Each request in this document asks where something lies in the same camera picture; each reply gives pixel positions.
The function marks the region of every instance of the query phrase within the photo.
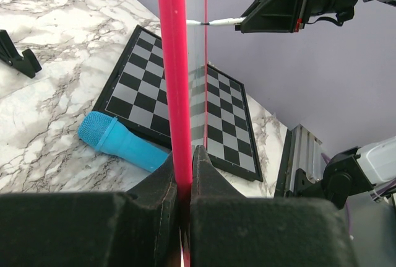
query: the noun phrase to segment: black bracket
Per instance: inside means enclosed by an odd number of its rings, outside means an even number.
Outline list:
[[[35,77],[41,70],[35,54],[32,50],[26,49],[22,55],[23,57],[19,55],[7,31],[0,30],[0,59],[26,76]]]
[[[310,183],[302,169],[296,171],[294,195],[300,197],[327,199],[341,209],[349,196],[371,191],[370,183],[356,161],[358,147],[341,152],[327,164],[323,179]]]

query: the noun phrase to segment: black and white checkered board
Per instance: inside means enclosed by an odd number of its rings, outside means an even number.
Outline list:
[[[215,167],[262,181],[243,85],[208,65],[207,150]]]
[[[161,38],[137,26],[93,109],[170,148],[164,78]]]
[[[203,143],[205,72],[189,72],[192,144]],[[213,165],[248,180],[262,181],[243,85],[208,66],[207,150]],[[137,26],[94,110],[136,135],[171,148],[161,38]]]

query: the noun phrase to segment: blue microphone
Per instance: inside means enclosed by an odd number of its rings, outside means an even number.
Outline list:
[[[92,111],[78,130],[78,135],[96,151],[116,155],[144,170],[155,171],[168,154],[132,134],[117,118]]]

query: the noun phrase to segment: white cable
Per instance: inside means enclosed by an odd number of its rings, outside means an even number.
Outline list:
[[[373,192],[374,195],[376,195],[378,198],[382,198],[382,196],[380,196],[380,195],[377,193],[377,191],[376,191],[375,188],[372,189],[372,192]]]
[[[222,26],[222,25],[236,25],[240,24],[246,17],[240,18],[227,18],[227,19],[217,19],[210,22],[201,22],[196,20],[186,20],[186,24],[190,26],[196,25],[213,25],[213,26]]]

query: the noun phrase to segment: marble countertop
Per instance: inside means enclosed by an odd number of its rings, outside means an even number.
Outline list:
[[[137,0],[0,0],[1,29],[42,70],[0,63],[0,192],[128,190],[149,173],[77,137],[132,31],[160,35]],[[220,173],[246,196],[273,196],[286,127],[249,97],[264,182]]]

